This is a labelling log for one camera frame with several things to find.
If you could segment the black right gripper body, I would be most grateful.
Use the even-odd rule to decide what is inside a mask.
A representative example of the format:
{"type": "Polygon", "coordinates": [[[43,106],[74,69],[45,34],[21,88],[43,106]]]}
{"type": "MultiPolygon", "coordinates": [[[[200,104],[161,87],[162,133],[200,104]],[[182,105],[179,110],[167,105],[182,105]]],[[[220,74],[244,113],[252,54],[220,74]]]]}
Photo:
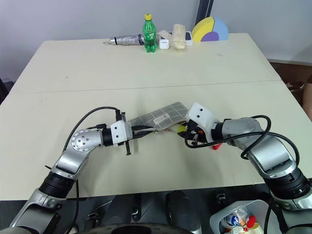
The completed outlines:
{"type": "Polygon", "coordinates": [[[208,142],[206,135],[202,129],[198,127],[198,124],[193,120],[189,120],[190,126],[186,129],[188,133],[188,139],[184,140],[186,146],[205,146],[208,142]]]}

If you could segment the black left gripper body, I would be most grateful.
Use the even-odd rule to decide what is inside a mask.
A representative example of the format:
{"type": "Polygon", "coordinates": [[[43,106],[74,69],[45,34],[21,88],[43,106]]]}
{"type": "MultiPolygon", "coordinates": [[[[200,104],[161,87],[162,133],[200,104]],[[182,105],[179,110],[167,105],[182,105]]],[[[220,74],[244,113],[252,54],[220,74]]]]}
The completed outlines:
{"type": "Polygon", "coordinates": [[[121,110],[115,111],[116,122],[115,122],[115,145],[125,144],[126,155],[131,155],[129,140],[133,138],[132,126],[129,121],[126,121],[125,112],[121,110]]]}

